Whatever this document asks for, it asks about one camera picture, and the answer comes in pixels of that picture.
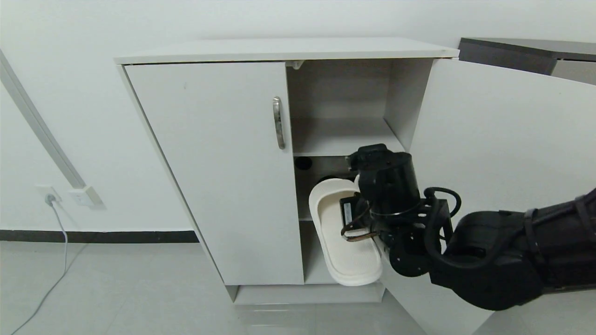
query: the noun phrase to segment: metal rod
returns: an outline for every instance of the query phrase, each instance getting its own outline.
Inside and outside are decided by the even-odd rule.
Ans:
[[[8,94],[13,98],[15,105],[17,105],[17,108],[21,111],[21,114],[44,146],[49,156],[52,157],[54,163],[56,163],[73,188],[85,187],[85,181],[81,178],[68,157],[66,157],[66,154],[62,151],[54,136],[52,136],[52,133],[41,118],[41,115],[39,115],[35,105],[33,105],[33,101],[31,101],[27,95],[27,92],[18,80],[13,68],[8,63],[8,60],[4,57],[4,53],[1,49],[0,66],[0,79],[4,84],[4,87],[8,91]]]

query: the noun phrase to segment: power cord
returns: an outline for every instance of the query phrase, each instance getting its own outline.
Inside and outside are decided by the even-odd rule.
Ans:
[[[45,196],[45,203],[48,204],[48,206],[51,207],[52,210],[54,210],[54,214],[56,214],[56,219],[58,220],[58,224],[60,225],[60,229],[62,230],[62,234],[64,235],[64,271],[62,272],[62,276],[60,276],[60,278],[58,278],[56,283],[50,288],[50,290],[48,290],[48,292],[41,299],[41,301],[39,302],[39,305],[37,306],[37,308],[35,309],[33,314],[31,314],[31,316],[27,319],[27,321],[23,322],[23,324],[20,325],[17,329],[15,329],[10,335],[15,335],[21,328],[23,328],[29,321],[31,321],[31,319],[37,314],[37,312],[41,308],[41,305],[44,304],[44,301],[49,296],[50,292],[52,292],[54,287],[56,287],[56,285],[58,285],[58,283],[62,280],[62,278],[64,278],[64,276],[66,275],[66,272],[68,271],[68,267],[66,266],[66,263],[67,263],[67,250],[69,247],[69,236],[66,234],[66,230],[64,230],[64,227],[62,226],[62,222],[60,221],[58,212],[56,211],[56,208],[54,207],[55,201],[56,201],[56,197],[54,197],[53,194],[47,194]]]

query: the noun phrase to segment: black baseboard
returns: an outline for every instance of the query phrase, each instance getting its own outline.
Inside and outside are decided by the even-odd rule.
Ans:
[[[198,243],[194,231],[67,231],[70,243]],[[61,231],[0,230],[0,241],[64,242]]]

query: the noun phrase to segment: gray floor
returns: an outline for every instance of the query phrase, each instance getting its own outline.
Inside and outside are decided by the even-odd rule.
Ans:
[[[60,276],[63,245],[0,243],[0,334]],[[66,277],[17,335],[408,334],[421,328],[382,303],[234,306],[198,244],[71,244]]]

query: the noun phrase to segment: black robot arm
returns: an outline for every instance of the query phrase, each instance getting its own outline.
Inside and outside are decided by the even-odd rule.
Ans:
[[[377,144],[347,160],[360,174],[361,192],[349,201],[361,215],[345,228],[364,227],[367,235],[378,236],[396,272],[429,273],[433,284],[493,311],[544,293],[596,288],[596,189],[524,213],[469,213],[453,231],[451,217],[461,198],[440,187],[427,188],[421,197],[411,155]],[[437,193],[455,197],[452,211]]]

